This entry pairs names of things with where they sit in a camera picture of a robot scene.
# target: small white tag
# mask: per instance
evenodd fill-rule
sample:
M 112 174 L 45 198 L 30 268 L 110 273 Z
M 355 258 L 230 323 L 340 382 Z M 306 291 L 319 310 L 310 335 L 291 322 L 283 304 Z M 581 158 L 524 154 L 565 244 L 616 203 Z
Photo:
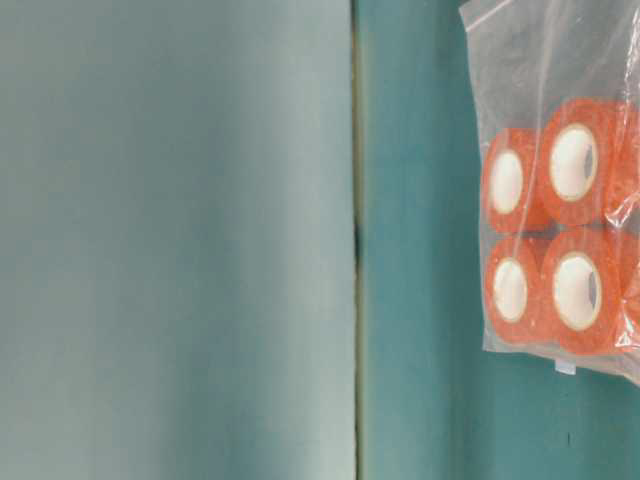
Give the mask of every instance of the small white tag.
M 564 373 L 565 375 L 575 375 L 576 366 L 573 363 L 556 359 L 556 372 Z

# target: plastic bag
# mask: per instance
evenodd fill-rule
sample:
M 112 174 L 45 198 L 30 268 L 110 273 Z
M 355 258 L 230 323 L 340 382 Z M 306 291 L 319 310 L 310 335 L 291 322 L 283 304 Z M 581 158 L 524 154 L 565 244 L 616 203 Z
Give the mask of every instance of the plastic bag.
M 640 384 L 640 3 L 460 11 L 483 159 L 484 348 Z

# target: green wall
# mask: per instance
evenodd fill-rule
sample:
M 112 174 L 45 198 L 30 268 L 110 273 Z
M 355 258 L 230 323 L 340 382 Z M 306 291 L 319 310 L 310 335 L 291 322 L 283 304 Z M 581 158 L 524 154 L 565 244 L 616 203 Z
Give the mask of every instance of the green wall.
M 2 2 L 0 478 L 353 478 L 349 30 Z
M 637 478 L 636 387 L 481 351 L 480 159 L 460 3 L 356 2 L 362 478 Z

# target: tape core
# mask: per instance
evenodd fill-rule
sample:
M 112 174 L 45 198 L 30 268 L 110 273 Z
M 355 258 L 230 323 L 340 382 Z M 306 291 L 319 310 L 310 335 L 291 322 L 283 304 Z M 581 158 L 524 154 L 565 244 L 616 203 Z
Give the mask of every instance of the tape core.
M 581 252 L 565 255 L 553 275 L 553 302 L 562 322 L 581 332 L 594 324 L 602 306 L 598 269 Z
M 515 210 L 522 195 L 524 174 L 520 157 L 513 150 L 501 152 L 491 171 L 491 204 L 498 213 Z
M 551 149 L 549 176 L 556 194 L 577 202 L 591 189 L 598 170 L 598 148 L 591 130 L 579 123 L 564 128 Z
M 520 262 L 505 258 L 493 279 L 493 301 L 507 323 L 517 323 L 527 307 L 527 277 Z

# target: orange tape roll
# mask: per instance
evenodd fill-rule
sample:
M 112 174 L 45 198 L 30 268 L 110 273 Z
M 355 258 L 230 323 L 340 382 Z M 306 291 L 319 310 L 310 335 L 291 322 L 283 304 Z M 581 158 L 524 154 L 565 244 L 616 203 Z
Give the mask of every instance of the orange tape roll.
M 544 230 L 551 225 L 535 178 L 536 134 L 509 128 L 493 140 L 482 173 L 482 203 L 501 233 Z
M 487 260 L 484 300 L 502 340 L 514 344 L 547 342 L 553 330 L 540 315 L 540 267 L 548 240 L 507 237 Z
M 640 120 L 633 107 L 619 105 L 616 121 L 616 143 L 623 137 L 615 167 L 611 171 L 605 216 L 620 226 L 640 206 Z
M 619 197 L 620 189 L 610 188 L 611 180 L 623 176 L 612 173 L 636 117 L 628 104 L 589 98 L 572 100 L 553 114 L 540 142 L 538 185 L 558 223 L 577 226 L 605 219 L 605 211 Z
M 576 355 L 620 352 L 623 293 L 634 277 L 637 250 L 629 234 L 588 227 L 551 243 L 541 273 L 543 315 L 562 348 Z

